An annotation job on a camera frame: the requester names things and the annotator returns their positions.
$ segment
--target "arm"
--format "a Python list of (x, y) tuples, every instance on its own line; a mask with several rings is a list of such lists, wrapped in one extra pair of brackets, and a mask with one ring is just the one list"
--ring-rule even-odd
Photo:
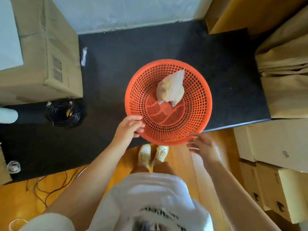
[(102, 200), (115, 167), (135, 131), (143, 132), (141, 116), (127, 116), (118, 126), (110, 145), (76, 178), (45, 213), (59, 213), (69, 218), (76, 231), (86, 230)]
[(193, 133), (187, 147), (201, 156), (206, 171), (212, 178), (218, 199), (232, 230), (279, 231), (278, 226), (253, 201), (232, 173), (221, 163), (209, 138)]

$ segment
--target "person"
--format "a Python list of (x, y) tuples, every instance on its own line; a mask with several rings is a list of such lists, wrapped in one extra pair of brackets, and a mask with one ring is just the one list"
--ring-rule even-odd
[[(191, 199), (186, 184), (164, 162), (159, 146), (149, 173), (150, 146), (141, 147), (138, 164), (102, 199), (115, 167), (137, 132), (141, 116), (127, 116), (110, 145), (45, 210), (21, 231), (213, 230), (209, 213)], [(223, 166), (210, 139), (192, 133), (189, 151), (201, 156), (233, 230), (280, 230)]]

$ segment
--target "plastic bag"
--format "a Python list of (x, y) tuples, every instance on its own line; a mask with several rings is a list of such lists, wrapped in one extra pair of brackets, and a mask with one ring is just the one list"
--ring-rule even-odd
[(156, 89), (156, 97), (158, 104), (165, 102), (170, 102), (172, 107), (177, 105), (183, 95), (183, 79), (184, 79), (185, 70), (179, 70), (171, 75), (168, 75), (162, 81), (158, 83)]

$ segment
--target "white wall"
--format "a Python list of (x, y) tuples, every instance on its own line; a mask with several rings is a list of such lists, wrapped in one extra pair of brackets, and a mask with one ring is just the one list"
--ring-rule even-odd
[(212, 0), (53, 0), (78, 34), (203, 18)]

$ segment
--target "white shoe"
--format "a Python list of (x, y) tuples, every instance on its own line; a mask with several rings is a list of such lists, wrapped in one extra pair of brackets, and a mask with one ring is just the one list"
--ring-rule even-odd
[(149, 144), (144, 144), (142, 145), (138, 153), (138, 164), (143, 164), (148, 168), (150, 159), (151, 159), (151, 146)]
[(152, 167), (154, 167), (156, 160), (164, 162), (164, 160), (165, 160), (165, 158), (166, 158), (166, 156), (168, 154), (168, 151), (169, 151), (169, 147), (168, 146), (158, 146), (156, 148), (155, 158), (154, 158), (154, 160), (152, 162)]

